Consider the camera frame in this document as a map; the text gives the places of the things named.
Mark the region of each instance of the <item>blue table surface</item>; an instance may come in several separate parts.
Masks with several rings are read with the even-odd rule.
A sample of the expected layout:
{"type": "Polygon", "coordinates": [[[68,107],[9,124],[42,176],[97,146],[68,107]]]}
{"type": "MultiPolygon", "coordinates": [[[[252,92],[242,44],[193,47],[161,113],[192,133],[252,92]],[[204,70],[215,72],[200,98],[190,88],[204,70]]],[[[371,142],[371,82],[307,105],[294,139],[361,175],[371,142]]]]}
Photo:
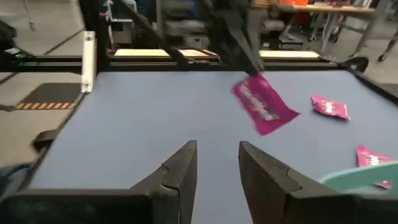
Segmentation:
{"type": "Polygon", "coordinates": [[[398,158],[398,108],[344,70],[265,72],[301,115],[259,136],[230,89],[243,72],[100,73],[30,189],[128,189],[198,141],[193,223],[251,223],[238,146],[249,141],[313,178],[356,167],[356,148],[398,158]],[[348,105],[351,121],[316,114],[310,97],[348,105]]]}

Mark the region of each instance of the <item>candy wrapper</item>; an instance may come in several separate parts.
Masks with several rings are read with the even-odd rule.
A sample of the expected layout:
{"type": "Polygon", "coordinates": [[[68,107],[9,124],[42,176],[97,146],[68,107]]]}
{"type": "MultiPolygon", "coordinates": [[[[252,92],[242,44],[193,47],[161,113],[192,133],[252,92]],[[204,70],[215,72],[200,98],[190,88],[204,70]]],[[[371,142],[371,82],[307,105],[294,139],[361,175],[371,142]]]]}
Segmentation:
{"type": "MultiPolygon", "coordinates": [[[[391,162],[392,159],[387,156],[379,155],[375,152],[371,152],[366,149],[365,146],[360,145],[356,150],[356,154],[358,157],[358,165],[360,167],[364,166],[375,166],[378,164],[382,164],[383,162],[391,162]]],[[[383,183],[376,183],[375,185],[380,186],[384,189],[391,189],[392,182],[391,181],[383,181],[383,183]]]]}
{"type": "Polygon", "coordinates": [[[350,119],[345,104],[328,100],[320,96],[311,97],[314,110],[321,114],[336,116],[343,119],[350,119]]]}
{"type": "Polygon", "coordinates": [[[260,135],[275,131],[299,115],[286,106],[261,74],[235,84],[232,92],[254,121],[260,135]]]}

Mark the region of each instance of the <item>orange striped tape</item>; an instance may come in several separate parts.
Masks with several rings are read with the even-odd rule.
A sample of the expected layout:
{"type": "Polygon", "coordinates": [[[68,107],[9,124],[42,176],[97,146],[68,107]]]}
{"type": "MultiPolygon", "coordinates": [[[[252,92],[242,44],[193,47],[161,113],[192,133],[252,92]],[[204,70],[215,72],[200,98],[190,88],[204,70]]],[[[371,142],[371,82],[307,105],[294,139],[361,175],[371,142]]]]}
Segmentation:
{"type": "Polygon", "coordinates": [[[19,103],[18,110],[66,110],[72,109],[73,103],[19,103]]]}

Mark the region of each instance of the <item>floor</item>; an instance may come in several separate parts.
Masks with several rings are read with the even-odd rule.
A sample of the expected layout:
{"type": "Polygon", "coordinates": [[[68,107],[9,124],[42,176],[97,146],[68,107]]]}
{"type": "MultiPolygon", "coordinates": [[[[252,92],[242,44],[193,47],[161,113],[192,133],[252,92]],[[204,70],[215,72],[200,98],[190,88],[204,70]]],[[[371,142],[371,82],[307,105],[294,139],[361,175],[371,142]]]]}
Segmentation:
{"type": "MultiPolygon", "coordinates": [[[[18,30],[17,43],[23,49],[34,54],[47,53],[53,46],[69,38],[82,29],[80,14],[75,2],[69,0],[28,0],[30,14],[35,22],[35,32],[29,29],[29,18],[24,16],[22,1],[0,0],[0,19],[8,21],[18,30]]],[[[362,26],[360,21],[350,20],[362,26]]],[[[384,22],[377,30],[393,34],[397,24],[384,22]]],[[[360,36],[344,30],[337,44],[329,44],[327,53],[337,58],[349,56],[358,43],[360,36]]],[[[371,64],[366,75],[381,83],[398,83],[396,62],[398,48],[394,49],[383,63],[377,63],[378,56],[387,47],[388,41],[371,40],[360,55],[369,57],[371,64]]],[[[77,35],[66,44],[50,52],[50,55],[80,55],[82,36],[77,35]]],[[[318,50],[319,42],[307,44],[305,48],[318,50]]],[[[0,73],[0,80],[8,76],[0,73]]],[[[79,82],[80,76],[71,73],[22,73],[17,74],[0,85],[0,104],[14,105],[28,95],[41,83],[79,82]]],[[[48,129],[56,128],[68,111],[0,111],[0,167],[35,158],[30,142],[35,136],[48,129]]]]}

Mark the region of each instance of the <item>white vertical bracket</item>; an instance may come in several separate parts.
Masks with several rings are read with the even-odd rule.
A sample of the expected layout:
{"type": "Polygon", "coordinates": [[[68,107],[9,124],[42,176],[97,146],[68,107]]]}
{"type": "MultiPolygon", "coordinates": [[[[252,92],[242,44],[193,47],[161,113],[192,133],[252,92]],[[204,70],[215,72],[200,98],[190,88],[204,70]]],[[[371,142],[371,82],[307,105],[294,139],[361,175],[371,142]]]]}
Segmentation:
{"type": "Polygon", "coordinates": [[[84,32],[83,61],[81,65],[81,92],[93,91],[96,78],[97,49],[94,31],[84,32]]]}

